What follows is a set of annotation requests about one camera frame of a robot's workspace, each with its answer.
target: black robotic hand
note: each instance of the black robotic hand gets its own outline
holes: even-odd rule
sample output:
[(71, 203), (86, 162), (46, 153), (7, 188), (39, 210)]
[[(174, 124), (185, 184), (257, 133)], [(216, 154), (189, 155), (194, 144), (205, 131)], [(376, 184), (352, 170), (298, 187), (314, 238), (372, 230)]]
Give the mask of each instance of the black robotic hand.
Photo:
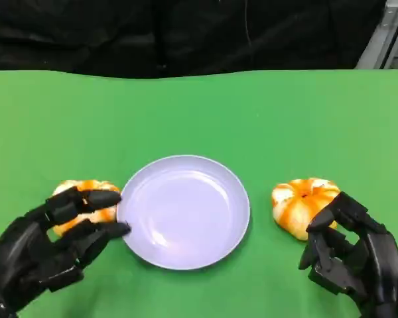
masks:
[[(352, 245), (333, 221), (359, 236)], [(362, 318), (398, 318), (398, 247), (367, 209), (341, 192), (310, 223), (299, 269), (332, 293), (350, 296)]]
[(47, 230), (75, 218), (116, 205), (115, 191), (78, 191), (72, 187), (14, 220), (0, 237), (0, 318), (16, 317), (42, 292), (54, 292), (83, 279), (83, 269), (109, 240), (126, 235), (122, 223), (85, 220), (52, 242)]

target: white plate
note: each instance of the white plate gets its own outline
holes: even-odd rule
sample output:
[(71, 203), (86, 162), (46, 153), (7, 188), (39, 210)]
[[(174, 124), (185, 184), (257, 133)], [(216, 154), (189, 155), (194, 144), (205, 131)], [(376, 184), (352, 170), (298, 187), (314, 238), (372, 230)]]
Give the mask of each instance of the white plate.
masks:
[(199, 156), (152, 162), (125, 185), (117, 220), (129, 248), (154, 265), (193, 270), (227, 256), (244, 236), (249, 200), (225, 166)]

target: pumpkin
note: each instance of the pumpkin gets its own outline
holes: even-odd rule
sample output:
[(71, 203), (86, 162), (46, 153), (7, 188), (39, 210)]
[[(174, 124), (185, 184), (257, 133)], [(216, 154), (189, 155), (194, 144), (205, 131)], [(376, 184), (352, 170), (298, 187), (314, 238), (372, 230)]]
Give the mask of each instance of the pumpkin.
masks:
[[(74, 186), (76, 186), (80, 191), (103, 189), (103, 190), (113, 190), (119, 192), (119, 189), (108, 181), (100, 182), (97, 180), (86, 180), (86, 181), (67, 180), (58, 185), (58, 187), (54, 190), (53, 195), (56, 195)], [(117, 210), (116, 206), (113, 206), (113, 207), (107, 207), (106, 209), (96, 210), (93, 213), (82, 213), (79, 214), (75, 219), (72, 219), (67, 223), (53, 227), (53, 231), (57, 235), (62, 236), (63, 233), (65, 233), (67, 230), (71, 229), (72, 227), (74, 227), (75, 225), (77, 225), (78, 223), (80, 223), (85, 219), (89, 219), (93, 223), (111, 222), (114, 221), (116, 218), (116, 210)]]
[[(319, 178), (279, 184), (271, 194), (274, 220), (297, 239), (307, 240), (312, 219), (339, 193), (333, 182)], [(330, 227), (336, 228), (336, 222)]]

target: green tablecloth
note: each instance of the green tablecloth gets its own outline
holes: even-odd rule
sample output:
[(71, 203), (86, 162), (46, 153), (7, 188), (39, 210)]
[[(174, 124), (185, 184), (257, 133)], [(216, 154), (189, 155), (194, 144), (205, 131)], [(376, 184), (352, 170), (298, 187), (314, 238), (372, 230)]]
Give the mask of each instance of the green tablecloth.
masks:
[(172, 272), (113, 242), (83, 282), (44, 294), (22, 317), (358, 316), (347, 297), (297, 269), (304, 245), (274, 224), (269, 196), (295, 178), (334, 180), (398, 242), (398, 72), (164, 80), (0, 72), (0, 233), (61, 180), (122, 187), (171, 154), (207, 156), (239, 176), (251, 200), (241, 246), (211, 268)]

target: black curtain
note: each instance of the black curtain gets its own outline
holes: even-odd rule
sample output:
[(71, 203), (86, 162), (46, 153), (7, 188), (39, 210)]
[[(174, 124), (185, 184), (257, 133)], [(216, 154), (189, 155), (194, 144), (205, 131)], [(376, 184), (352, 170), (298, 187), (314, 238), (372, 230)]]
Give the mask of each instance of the black curtain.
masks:
[(354, 68), (384, 0), (0, 0), (0, 70), (159, 78)]

